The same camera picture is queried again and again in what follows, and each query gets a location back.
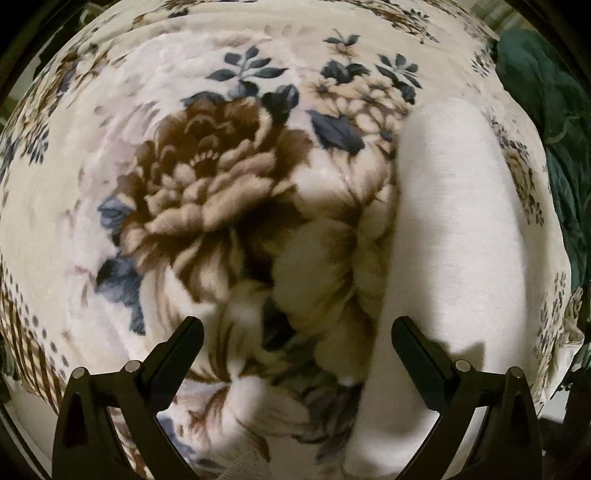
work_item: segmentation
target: floral blanket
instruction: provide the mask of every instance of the floral blanket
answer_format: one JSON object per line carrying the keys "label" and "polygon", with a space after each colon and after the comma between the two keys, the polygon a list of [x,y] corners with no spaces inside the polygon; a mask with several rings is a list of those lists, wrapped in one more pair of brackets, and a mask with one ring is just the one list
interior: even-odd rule
{"label": "floral blanket", "polygon": [[417,105],[458,96],[499,138],[539,259],[541,406],[576,343],[548,325],[580,305],[544,151],[494,73],[491,35],[444,0],[106,11],[0,138],[0,327],[22,381],[57,410],[73,368],[119,370],[192,314],[206,343],[160,422],[200,477],[250,449],[276,478],[346,477],[389,274],[398,133]]}

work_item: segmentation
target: beige flower print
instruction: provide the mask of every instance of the beige flower print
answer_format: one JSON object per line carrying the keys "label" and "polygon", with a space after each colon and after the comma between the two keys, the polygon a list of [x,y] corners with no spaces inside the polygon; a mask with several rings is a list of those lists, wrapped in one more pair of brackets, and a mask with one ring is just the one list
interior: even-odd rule
{"label": "beige flower print", "polygon": [[252,280],[234,286],[218,316],[205,322],[205,344],[177,394],[177,405],[189,415],[181,439],[222,464],[252,449],[269,461],[267,436],[309,427],[307,409],[269,380],[287,367],[261,346],[262,306],[270,294]]}
{"label": "beige flower print", "polygon": [[396,105],[395,89],[386,89],[382,81],[370,75],[360,75],[350,83],[339,85],[337,94],[349,100],[359,100],[366,106],[393,109]]}
{"label": "beige flower print", "polygon": [[366,136],[365,141],[369,141],[391,154],[398,144],[398,133],[402,128],[404,118],[398,112],[391,111],[384,114],[377,107],[371,107],[368,113],[360,113],[356,118],[356,123]]}
{"label": "beige flower print", "polygon": [[273,267],[273,295],[314,357],[343,385],[366,378],[387,277],[391,170],[375,145],[356,156],[315,149],[294,169],[295,203],[310,221]]}

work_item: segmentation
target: brown peony print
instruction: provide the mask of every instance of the brown peony print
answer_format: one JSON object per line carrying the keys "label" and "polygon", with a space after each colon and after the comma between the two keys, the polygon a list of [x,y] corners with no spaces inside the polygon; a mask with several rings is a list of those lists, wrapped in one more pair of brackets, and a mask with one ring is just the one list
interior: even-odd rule
{"label": "brown peony print", "polygon": [[133,211],[121,250],[140,273],[166,260],[196,301],[227,300],[245,269],[269,277],[301,222],[291,172],[312,141],[255,98],[200,98],[160,123],[117,195]]}
{"label": "brown peony print", "polygon": [[274,264],[275,302],[294,330],[319,339],[318,365],[356,385],[367,375],[387,279],[391,168],[376,145],[354,156],[315,149],[293,177],[310,221]]}

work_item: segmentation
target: white fabric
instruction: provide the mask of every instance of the white fabric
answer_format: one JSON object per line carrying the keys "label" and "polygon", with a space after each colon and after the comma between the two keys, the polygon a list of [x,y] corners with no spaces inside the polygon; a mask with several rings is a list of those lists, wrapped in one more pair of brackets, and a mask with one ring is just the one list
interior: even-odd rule
{"label": "white fabric", "polygon": [[[438,416],[425,408],[392,348],[394,319],[408,315],[454,360],[490,372],[519,365],[528,378],[538,326],[526,302],[522,209],[480,111],[452,99],[412,113],[397,163],[392,273],[345,462],[360,476],[399,473]],[[449,475],[469,453],[481,410]]]}

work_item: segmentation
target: dark green fabric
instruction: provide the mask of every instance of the dark green fabric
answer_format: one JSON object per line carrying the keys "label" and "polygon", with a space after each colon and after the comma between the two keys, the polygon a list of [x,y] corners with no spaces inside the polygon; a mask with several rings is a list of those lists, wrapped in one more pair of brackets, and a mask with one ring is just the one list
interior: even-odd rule
{"label": "dark green fabric", "polygon": [[591,278],[591,101],[538,32],[508,31],[497,54],[497,75],[544,144],[574,292]]}

